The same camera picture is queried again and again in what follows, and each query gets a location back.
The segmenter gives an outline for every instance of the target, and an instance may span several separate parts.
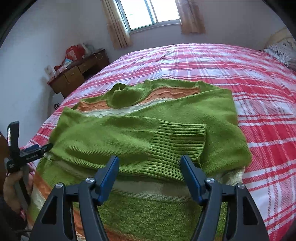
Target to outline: orange stripe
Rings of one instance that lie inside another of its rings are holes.
[[[42,179],[42,177],[39,175],[38,172],[36,172],[34,175],[34,185],[41,192],[41,194],[45,197],[45,199],[47,199],[51,190],[52,190],[52,187],[49,186]],[[76,208],[73,208],[73,216],[74,216],[74,223],[75,223],[76,232],[84,237],[80,213]],[[30,226],[33,226],[34,221],[32,220],[30,215],[27,215],[27,219],[28,219],[28,224]],[[117,233],[117,232],[111,230],[111,228],[107,227],[106,225],[104,225],[104,228],[105,228],[105,231],[106,231],[107,236],[110,241],[141,241],[140,239],[136,238],[135,236],[133,236],[131,234],[127,235],[127,234],[123,234],[121,232]]]
[[[159,88],[156,88],[154,91],[152,91],[150,95],[145,100],[141,101],[139,104],[144,104],[159,98],[178,99],[178,98],[183,98],[189,95],[194,95],[197,93],[200,93],[199,87],[182,88],[182,87],[161,86]],[[106,110],[106,109],[110,109],[110,107],[107,105],[107,102],[105,100],[100,100],[92,103],[80,101],[76,110],[92,111],[92,110]]]

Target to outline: bedspread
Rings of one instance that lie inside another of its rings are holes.
[[[296,76],[264,52],[222,44],[180,44],[132,52],[71,93],[28,142],[47,143],[63,107],[101,95],[115,83],[174,78],[232,91],[238,126],[252,163],[243,182],[265,222],[270,240],[280,240],[296,208]]]

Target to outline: ribbed cuff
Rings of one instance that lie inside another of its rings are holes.
[[[180,124],[161,121],[149,150],[147,171],[157,178],[183,181],[179,161],[189,155],[199,164],[205,144],[206,124]]]

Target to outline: beige curtain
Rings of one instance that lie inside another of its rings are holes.
[[[205,33],[197,0],[175,0],[178,8],[182,33]]]
[[[118,49],[130,46],[132,44],[131,38],[121,18],[117,3],[115,0],[101,1],[113,47]]]

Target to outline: window frame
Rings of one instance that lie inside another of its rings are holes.
[[[126,17],[125,12],[124,12],[124,9],[123,9],[123,6],[121,4],[121,1],[120,0],[115,0],[115,1],[117,3],[117,6],[118,6],[119,12],[121,14],[122,20],[123,20],[123,22],[124,22],[124,24],[125,24],[125,26],[126,26],[129,34],[141,32],[141,31],[144,31],[144,30],[147,30],[147,29],[150,29],[150,28],[159,27],[159,26],[175,25],[175,24],[180,24],[181,23],[180,22],[180,18],[179,19],[174,19],[174,20],[168,20],[168,21],[159,22],[158,19],[157,19],[157,16],[156,16],[156,13],[155,13],[155,10],[154,10],[154,7],[153,7],[153,4],[152,4],[151,0],[144,0],[152,24],[149,24],[149,25],[146,25],[146,26],[142,26],[142,27],[138,27],[138,28],[135,28],[135,29],[131,30],[131,27],[129,25],[128,19]]]

